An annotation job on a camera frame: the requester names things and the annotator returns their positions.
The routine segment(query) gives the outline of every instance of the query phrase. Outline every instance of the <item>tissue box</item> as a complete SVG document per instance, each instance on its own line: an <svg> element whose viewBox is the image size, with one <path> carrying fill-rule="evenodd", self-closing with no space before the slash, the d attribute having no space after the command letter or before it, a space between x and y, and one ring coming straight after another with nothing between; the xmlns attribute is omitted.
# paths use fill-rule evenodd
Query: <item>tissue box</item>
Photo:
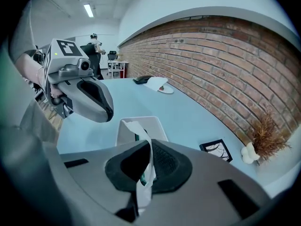
<svg viewBox="0 0 301 226"><path fill-rule="evenodd" d="M151 139L168 141L165 131L163 130L162 124L158 117L156 116L131 117L131 118L123 118L120 120L115 146L119 146L135 141L135 134L125 126L122 120L124 120L125 122L137 121L146 130L147 134L150 136Z"/></svg>

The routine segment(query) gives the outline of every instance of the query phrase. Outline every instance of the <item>ceiling light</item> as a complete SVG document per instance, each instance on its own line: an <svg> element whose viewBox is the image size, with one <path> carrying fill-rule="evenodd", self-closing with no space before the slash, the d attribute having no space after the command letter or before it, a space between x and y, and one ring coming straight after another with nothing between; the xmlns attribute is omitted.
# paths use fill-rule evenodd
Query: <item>ceiling light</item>
<svg viewBox="0 0 301 226"><path fill-rule="evenodd" d="M84 5L84 7L85 7L89 17L94 17L93 13L92 13L92 10L91 10L91 7L90 7L90 4L86 4L86 5Z"/></svg>

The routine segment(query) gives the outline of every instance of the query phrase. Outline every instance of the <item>plate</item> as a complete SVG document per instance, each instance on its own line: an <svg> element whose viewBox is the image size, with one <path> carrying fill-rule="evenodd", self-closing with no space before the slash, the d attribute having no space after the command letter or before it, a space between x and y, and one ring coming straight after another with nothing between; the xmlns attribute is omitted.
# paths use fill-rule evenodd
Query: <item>plate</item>
<svg viewBox="0 0 301 226"><path fill-rule="evenodd" d="M173 88L169 87L168 85L164 85L164 90L159 90L158 91L166 94L172 94L174 92Z"/></svg>

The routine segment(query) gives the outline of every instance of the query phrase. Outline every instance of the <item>office chair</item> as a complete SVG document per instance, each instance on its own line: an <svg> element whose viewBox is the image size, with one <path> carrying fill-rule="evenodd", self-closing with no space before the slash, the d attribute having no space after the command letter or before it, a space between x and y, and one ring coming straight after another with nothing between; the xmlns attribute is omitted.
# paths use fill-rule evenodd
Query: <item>office chair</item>
<svg viewBox="0 0 301 226"><path fill-rule="evenodd" d="M90 68L93 69L94 76L98 80L103 80L103 75L102 75L100 67L99 67L99 61L100 61L100 58L101 58L101 54L95 52L94 44L83 45L80 48L89 57L89 60L91 62Z"/></svg>
<svg viewBox="0 0 301 226"><path fill-rule="evenodd" d="M115 60L116 58L117 58L117 55L116 55L116 51L110 51L109 52L109 54L108 54L108 60Z"/></svg>

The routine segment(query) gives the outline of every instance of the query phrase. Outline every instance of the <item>light blue table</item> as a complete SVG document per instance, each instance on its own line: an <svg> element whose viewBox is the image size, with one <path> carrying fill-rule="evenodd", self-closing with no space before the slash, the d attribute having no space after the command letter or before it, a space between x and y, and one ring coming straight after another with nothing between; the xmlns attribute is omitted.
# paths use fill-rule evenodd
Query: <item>light blue table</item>
<svg viewBox="0 0 301 226"><path fill-rule="evenodd" d="M257 181L256 165L243 163L241 141L214 115L193 99L171 86L173 94L136 85L132 79L102 81L114 103L110 122L97 123L78 114L64 119L57 143L60 154L104 149L115 146L119 121L126 117L157 116L170 142L200 150L202 143L223 139L235 166Z"/></svg>

